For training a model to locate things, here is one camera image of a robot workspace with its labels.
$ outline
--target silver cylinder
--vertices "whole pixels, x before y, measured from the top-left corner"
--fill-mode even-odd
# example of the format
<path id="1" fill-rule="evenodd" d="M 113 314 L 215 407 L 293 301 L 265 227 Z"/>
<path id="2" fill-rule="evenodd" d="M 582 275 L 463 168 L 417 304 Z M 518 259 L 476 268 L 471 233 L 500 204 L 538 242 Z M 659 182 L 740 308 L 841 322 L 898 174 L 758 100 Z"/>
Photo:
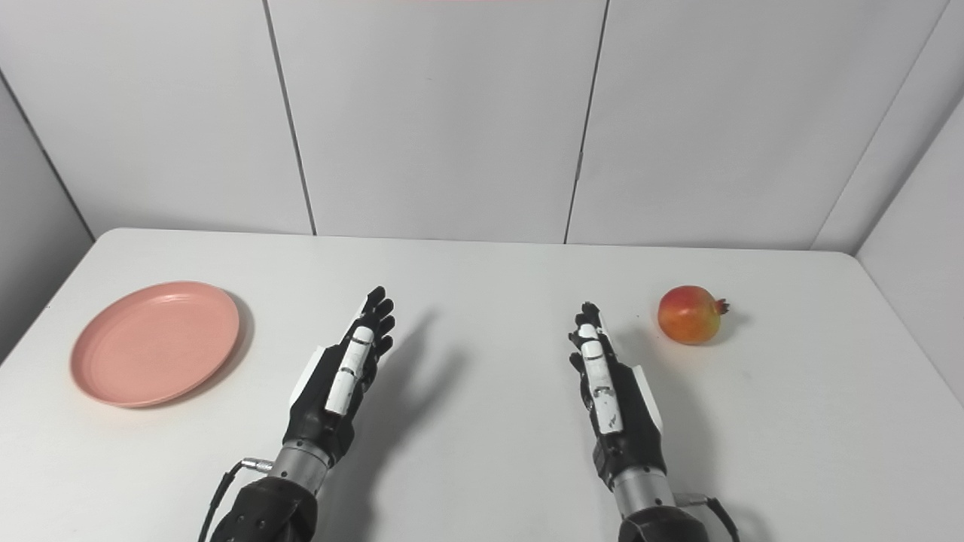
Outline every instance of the silver cylinder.
<path id="1" fill-rule="evenodd" d="M 649 467 L 630 467 L 617 474 L 612 481 L 612 494 L 624 518 L 653 506 L 676 505 L 666 473 Z"/>
<path id="2" fill-rule="evenodd" d="M 291 480 L 317 495 L 328 473 L 328 454 L 308 441 L 288 441 L 278 452 L 269 476 Z"/>

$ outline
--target white finger segment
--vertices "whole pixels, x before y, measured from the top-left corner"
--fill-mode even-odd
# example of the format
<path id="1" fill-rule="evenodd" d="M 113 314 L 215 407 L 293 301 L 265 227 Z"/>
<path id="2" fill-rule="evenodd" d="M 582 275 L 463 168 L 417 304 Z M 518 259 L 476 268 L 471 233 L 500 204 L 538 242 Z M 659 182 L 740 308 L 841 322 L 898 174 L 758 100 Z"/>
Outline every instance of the white finger segment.
<path id="1" fill-rule="evenodd" d="M 362 366 L 371 350 L 371 343 L 375 339 L 375 332 L 370 328 L 358 327 L 348 341 L 345 355 L 341 358 L 335 381 L 328 393 L 325 410 L 344 416 L 348 412 L 348 405 L 352 401 L 355 385 L 362 377 Z"/>
<path id="2" fill-rule="evenodd" d="M 589 339 L 579 347 L 579 353 L 582 354 L 582 361 L 586 366 L 586 380 L 593 398 L 600 433 L 618 433 L 623 430 L 623 417 L 619 412 L 619 401 L 612 386 L 603 344 L 592 324 L 579 326 L 578 333 L 580 337 Z"/>

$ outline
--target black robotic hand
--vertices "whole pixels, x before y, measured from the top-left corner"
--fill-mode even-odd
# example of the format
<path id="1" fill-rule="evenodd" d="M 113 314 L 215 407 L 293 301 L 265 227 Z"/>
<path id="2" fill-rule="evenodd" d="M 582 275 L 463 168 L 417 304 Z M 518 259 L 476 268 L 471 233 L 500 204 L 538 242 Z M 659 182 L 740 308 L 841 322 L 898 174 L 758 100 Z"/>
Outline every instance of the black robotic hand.
<path id="1" fill-rule="evenodd" d="M 703 524 L 680 509 L 692 504 L 717 512 L 738 542 L 736 526 L 719 501 L 670 490 L 661 421 L 646 376 L 641 367 L 616 359 L 599 308 L 582 305 L 569 339 L 578 349 L 569 361 L 579 371 L 579 391 L 596 433 L 596 472 L 623 516 L 619 542 L 708 542 Z"/>
<path id="2" fill-rule="evenodd" d="M 392 309 L 383 287 L 368 294 L 341 342 L 325 349 L 291 405 L 284 442 L 313 443 L 328 454 L 329 467 L 344 456 L 355 439 L 352 419 L 375 380 L 379 358 L 392 345 Z"/>
<path id="3" fill-rule="evenodd" d="M 203 542 L 215 509 L 242 467 L 267 473 L 241 489 L 213 542 L 308 542 L 328 470 L 348 451 L 352 419 L 375 379 L 378 360 L 391 348 L 394 308 L 378 286 L 338 344 L 316 353 L 292 394 L 290 419 L 275 461 L 246 458 L 225 474 L 201 527 Z"/>
<path id="4" fill-rule="evenodd" d="M 569 361 L 579 371 L 579 391 L 597 438 L 593 460 L 602 481 L 612 489 L 615 476 L 630 467 L 665 473 L 659 428 L 633 369 L 616 359 L 599 308 L 592 303 L 582 305 L 569 339 L 579 350 Z"/>

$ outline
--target connector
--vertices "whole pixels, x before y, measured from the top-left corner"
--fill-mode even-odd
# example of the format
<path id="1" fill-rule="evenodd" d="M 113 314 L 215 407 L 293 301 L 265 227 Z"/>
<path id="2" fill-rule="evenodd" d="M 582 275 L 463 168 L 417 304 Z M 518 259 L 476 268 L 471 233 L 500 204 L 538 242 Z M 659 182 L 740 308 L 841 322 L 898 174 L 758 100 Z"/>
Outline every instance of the connector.
<path id="1" fill-rule="evenodd" d="M 702 506 L 710 500 L 709 497 L 702 493 L 674 493 L 673 499 L 676 501 L 676 506 L 680 508 Z"/>
<path id="2" fill-rule="evenodd" d="M 241 466 L 245 469 L 258 471 L 262 474 L 268 474 L 271 472 L 271 469 L 275 467 L 275 462 L 268 461 L 267 459 L 258 459 L 256 457 L 245 457 L 241 460 Z"/>

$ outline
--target pink plate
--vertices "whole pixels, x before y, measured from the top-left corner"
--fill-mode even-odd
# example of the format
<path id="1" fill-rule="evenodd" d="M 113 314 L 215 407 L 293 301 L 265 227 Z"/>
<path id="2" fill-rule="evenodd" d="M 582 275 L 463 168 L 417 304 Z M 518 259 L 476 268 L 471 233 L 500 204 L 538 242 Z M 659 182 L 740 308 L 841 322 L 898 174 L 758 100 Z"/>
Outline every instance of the pink plate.
<path id="1" fill-rule="evenodd" d="M 87 395 L 143 407 L 187 393 L 218 370 L 238 338 L 238 309 L 204 283 L 153 285 L 101 311 L 73 345 L 70 372 Z"/>

